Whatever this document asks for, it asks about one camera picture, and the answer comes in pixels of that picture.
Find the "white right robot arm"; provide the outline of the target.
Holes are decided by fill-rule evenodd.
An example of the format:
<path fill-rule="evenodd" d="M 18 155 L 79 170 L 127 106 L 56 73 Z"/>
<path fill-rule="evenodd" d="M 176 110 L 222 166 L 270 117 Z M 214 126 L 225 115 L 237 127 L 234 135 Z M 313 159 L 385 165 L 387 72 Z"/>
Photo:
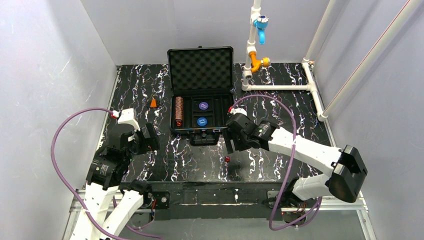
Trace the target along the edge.
<path fill-rule="evenodd" d="M 235 113 L 226 122 L 233 146 L 227 151 L 250 148 L 294 156 L 321 173 L 316 176 L 294 178 L 281 195 L 281 202 L 300 203 L 312 198 L 333 196 L 346 203 L 354 203 L 368 174 L 357 148 L 346 145 L 341 149 L 322 145 L 299 135 L 293 136 L 276 123 L 263 120 L 255 124 L 243 113 Z"/>

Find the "blue small blind button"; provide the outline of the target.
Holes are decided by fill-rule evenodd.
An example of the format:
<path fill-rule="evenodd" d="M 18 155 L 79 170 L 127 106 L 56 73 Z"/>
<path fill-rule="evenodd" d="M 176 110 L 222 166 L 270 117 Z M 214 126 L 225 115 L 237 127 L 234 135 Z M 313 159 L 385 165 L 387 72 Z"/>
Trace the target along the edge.
<path fill-rule="evenodd" d="M 200 126 L 200 127 L 204 127 L 204 126 L 206 126 L 206 125 L 208 124 L 208 120 L 207 120 L 207 118 L 206 118 L 206 117 L 199 117 L 199 118 L 196 120 L 196 123 L 197 123 L 197 125 L 198 125 L 198 126 Z"/>

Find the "orange black chip roll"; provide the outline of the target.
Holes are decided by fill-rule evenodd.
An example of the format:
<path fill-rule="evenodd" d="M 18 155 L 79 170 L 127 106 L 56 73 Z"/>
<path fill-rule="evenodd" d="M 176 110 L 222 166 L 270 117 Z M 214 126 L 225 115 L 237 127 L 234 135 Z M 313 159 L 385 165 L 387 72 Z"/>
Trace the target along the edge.
<path fill-rule="evenodd" d="M 181 96 L 177 96 L 175 98 L 175 109 L 178 111 L 182 111 L 184 107 L 184 98 Z"/>

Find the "purple small blind button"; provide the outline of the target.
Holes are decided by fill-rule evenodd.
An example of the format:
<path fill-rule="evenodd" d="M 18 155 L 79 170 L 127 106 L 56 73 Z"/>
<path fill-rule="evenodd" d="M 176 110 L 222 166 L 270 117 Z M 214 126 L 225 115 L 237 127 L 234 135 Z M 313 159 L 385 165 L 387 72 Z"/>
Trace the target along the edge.
<path fill-rule="evenodd" d="M 198 104 L 198 107 L 202 111 L 206 111 L 209 109 L 209 104 L 206 101 L 202 101 Z"/>

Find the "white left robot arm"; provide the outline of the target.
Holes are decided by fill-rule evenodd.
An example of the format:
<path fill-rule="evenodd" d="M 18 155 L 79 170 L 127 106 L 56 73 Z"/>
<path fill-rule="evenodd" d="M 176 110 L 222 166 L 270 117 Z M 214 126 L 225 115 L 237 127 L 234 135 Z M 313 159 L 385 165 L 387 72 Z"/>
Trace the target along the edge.
<path fill-rule="evenodd" d="M 160 149 L 159 137 L 152 123 L 143 132 L 133 108 L 113 111 L 117 124 L 104 147 L 94 155 L 87 177 L 83 202 L 70 236 L 72 240 L 111 240 L 118 237 L 131 216 L 151 192 L 147 182 L 134 180 L 124 192 L 119 204 L 108 213 L 134 156 Z"/>

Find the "orange black chip stack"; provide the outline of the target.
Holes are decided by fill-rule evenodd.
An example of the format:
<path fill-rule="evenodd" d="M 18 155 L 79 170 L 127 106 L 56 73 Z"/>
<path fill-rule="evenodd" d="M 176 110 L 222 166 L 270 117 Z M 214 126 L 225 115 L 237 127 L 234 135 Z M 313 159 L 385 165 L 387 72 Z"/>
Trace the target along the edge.
<path fill-rule="evenodd" d="M 176 108 L 175 109 L 175 122 L 177 124 L 181 124 L 184 119 L 184 111 L 182 108 Z"/>

